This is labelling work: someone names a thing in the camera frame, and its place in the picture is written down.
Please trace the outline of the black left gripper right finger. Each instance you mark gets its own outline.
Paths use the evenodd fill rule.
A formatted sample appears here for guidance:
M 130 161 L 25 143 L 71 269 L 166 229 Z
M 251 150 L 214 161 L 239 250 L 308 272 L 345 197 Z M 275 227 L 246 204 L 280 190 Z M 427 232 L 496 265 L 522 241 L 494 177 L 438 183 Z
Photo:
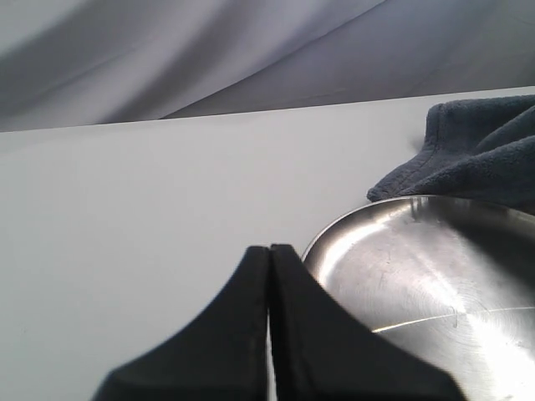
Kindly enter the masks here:
M 270 250 L 269 325 L 280 400 L 463 400 L 450 375 L 353 318 L 290 245 Z

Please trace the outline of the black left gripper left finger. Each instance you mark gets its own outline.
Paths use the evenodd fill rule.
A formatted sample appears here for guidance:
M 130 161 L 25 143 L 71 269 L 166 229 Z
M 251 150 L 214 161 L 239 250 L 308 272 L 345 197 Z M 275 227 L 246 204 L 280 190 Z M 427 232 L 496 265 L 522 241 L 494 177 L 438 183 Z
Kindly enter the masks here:
M 211 303 L 148 353 L 114 369 L 96 400 L 265 400 L 269 252 L 247 248 Z

